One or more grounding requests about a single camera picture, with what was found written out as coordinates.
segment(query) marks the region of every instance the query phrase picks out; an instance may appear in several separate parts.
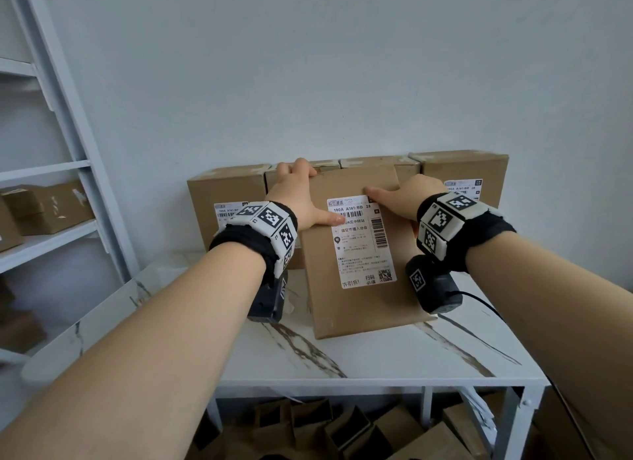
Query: white paper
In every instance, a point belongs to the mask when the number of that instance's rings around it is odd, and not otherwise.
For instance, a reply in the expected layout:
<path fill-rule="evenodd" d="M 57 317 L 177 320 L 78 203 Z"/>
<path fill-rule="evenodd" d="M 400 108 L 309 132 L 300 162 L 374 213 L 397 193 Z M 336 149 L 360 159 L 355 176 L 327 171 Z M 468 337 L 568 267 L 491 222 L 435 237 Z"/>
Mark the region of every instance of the white paper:
<path fill-rule="evenodd" d="M 470 180 L 446 180 L 444 186 L 449 192 L 456 192 L 466 195 L 473 200 L 479 200 L 481 196 L 481 187 L 484 181 L 481 178 L 473 178 Z"/>
<path fill-rule="evenodd" d="M 228 220 L 238 213 L 248 201 L 230 201 L 228 203 L 214 203 L 215 217 L 218 219 L 219 230 L 226 227 Z"/>
<path fill-rule="evenodd" d="M 332 227 L 342 288 L 396 281 L 380 205 L 358 195 L 329 199 L 327 208 L 346 216 L 343 225 Z"/>

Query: marble surface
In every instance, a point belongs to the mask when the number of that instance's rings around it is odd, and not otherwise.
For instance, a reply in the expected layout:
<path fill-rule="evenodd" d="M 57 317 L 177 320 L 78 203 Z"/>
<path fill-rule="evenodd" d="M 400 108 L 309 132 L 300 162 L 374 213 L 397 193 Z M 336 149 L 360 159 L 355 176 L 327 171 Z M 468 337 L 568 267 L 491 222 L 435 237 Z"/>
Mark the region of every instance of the marble surface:
<path fill-rule="evenodd" d="M 201 255 L 158 259 L 37 352 L 22 378 L 30 384 L 50 383 Z M 468 275 L 453 275 L 462 290 L 483 296 Z M 288 288 L 294 310 L 280 324 L 244 323 L 217 396 L 239 396 L 257 387 L 298 395 L 305 387 L 336 387 L 339 393 L 350 387 L 360 393 L 363 387 L 548 384 L 510 329 L 470 298 L 429 323 L 315 340 L 305 272 L 290 271 Z"/>

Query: white table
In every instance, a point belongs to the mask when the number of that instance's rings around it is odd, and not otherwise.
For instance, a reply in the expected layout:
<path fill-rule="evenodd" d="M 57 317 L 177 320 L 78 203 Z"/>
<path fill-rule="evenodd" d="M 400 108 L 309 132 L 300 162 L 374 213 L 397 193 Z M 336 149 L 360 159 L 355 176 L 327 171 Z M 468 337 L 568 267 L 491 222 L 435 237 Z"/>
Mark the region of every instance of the white table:
<path fill-rule="evenodd" d="M 172 254 L 149 265 L 37 352 L 22 378 L 30 384 L 50 383 L 201 256 Z M 468 275 L 453 277 L 461 290 L 483 297 Z M 549 382 L 510 329 L 484 306 L 465 298 L 461 307 L 426 324 L 315 340 L 304 271 L 289 272 L 288 290 L 294 311 L 285 312 L 280 324 L 244 323 L 215 398 L 416 392 L 421 394 L 424 424 L 433 387 L 519 387 L 506 389 L 494 449 L 496 460 L 520 458 L 534 409 Z M 466 399 L 468 392 L 460 393 Z M 221 423 L 215 401 L 210 413 Z M 480 432 L 495 445 L 490 428 L 483 424 Z"/>

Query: qr code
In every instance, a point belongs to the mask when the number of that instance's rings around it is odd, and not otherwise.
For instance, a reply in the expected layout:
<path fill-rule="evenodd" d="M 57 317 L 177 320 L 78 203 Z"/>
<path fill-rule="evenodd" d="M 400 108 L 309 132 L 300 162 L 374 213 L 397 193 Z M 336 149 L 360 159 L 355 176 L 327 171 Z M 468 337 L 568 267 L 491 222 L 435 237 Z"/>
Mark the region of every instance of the qr code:
<path fill-rule="evenodd" d="M 378 280 L 379 281 L 392 281 L 391 278 L 391 270 L 389 268 L 385 268 L 384 270 L 378 270 Z"/>

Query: shelf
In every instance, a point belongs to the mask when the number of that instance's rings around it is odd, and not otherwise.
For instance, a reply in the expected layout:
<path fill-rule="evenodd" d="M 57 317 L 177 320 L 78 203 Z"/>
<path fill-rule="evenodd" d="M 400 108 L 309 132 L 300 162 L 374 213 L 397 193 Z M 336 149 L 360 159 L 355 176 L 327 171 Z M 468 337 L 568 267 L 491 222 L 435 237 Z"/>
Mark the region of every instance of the shelf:
<path fill-rule="evenodd" d="M 16 180 L 18 178 L 32 177 L 35 175 L 44 175 L 47 173 L 63 172 L 65 170 L 75 170 L 77 168 L 86 168 L 90 166 L 89 160 L 80 160 L 78 162 L 67 162 L 63 164 L 44 165 L 43 167 L 24 168 L 21 170 L 12 170 L 10 172 L 0 172 L 0 181 Z"/>
<path fill-rule="evenodd" d="M 0 58 L 0 74 L 16 75 L 18 77 L 37 77 L 33 64 Z"/>
<path fill-rule="evenodd" d="M 24 237 L 24 243 L 19 247 L 0 253 L 0 273 L 47 254 L 56 248 L 63 247 L 71 241 L 78 240 L 95 231 L 97 231 L 97 220 L 90 220 L 53 235 L 26 236 Z"/>

